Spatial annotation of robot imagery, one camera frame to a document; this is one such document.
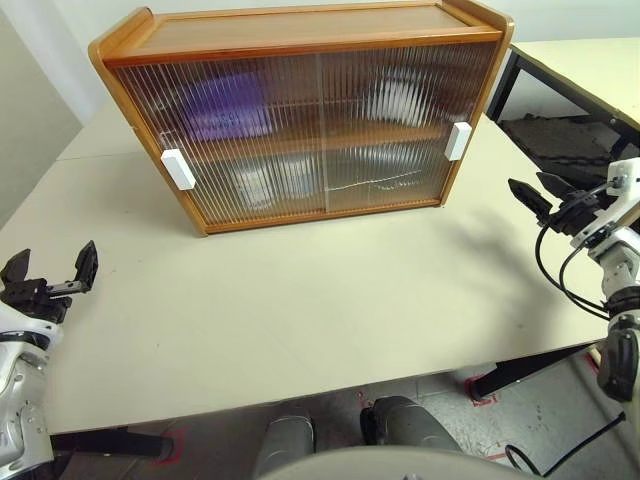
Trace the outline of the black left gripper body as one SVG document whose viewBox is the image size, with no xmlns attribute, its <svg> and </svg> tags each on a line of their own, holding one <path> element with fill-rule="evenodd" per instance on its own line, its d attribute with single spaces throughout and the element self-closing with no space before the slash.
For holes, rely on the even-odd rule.
<svg viewBox="0 0 640 480">
<path fill-rule="evenodd" d="M 48 285 L 43 278 L 10 283 L 1 301 L 24 315 L 45 321 L 63 321 L 71 307 L 71 295 L 81 292 L 78 281 Z"/>
</svg>

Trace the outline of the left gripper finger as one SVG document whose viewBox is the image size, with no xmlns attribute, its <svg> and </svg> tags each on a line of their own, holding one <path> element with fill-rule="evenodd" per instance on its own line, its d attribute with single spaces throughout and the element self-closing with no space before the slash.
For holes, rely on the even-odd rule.
<svg viewBox="0 0 640 480">
<path fill-rule="evenodd" d="M 1 269 L 1 281 L 4 286 L 23 282 L 26 279 L 31 250 L 24 249 L 12 256 Z"/>
<path fill-rule="evenodd" d="M 75 262 L 76 275 L 74 281 L 77 283 L 78 291 L 89 292 L 95 281 L 98 271 L 98 251 L 93 240 L 90 240 L 79 252 Z"/>
</svg>

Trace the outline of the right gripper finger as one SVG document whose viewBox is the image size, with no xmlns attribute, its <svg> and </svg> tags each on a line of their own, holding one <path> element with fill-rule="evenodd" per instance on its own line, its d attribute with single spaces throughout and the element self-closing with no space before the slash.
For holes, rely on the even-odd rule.
<svg viewBox="0 0 640 480">
<path fill-rule="evenodd" d="M 552 204 L 539 191 L 528 183 L 512 178 L 508 180 L 508 186 L 512 195 L 535 215 L 540 227 L 549 224 Z"/>
<path fill-rule="evenodd" d="M 537 172 L 536 176 L 545 190 L 558 199 L 567 199 L 575 193 L 575 187 L 558 175 Z"/>
</svg>

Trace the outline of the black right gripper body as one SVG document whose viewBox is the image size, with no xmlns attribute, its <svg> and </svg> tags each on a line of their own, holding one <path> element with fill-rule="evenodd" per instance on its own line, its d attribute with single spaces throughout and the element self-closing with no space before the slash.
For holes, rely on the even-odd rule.
<svg viewBox="0 0 640 480">
<path fill-rule="evenodd" d="M 549 228 L 566 236 L 576 236 L 596 219 L 595 213 L 600 209 L 600 194 L 588 196 L 586 192 L 578 191 L 570 194 L 550 216 Z"/>
</svg>

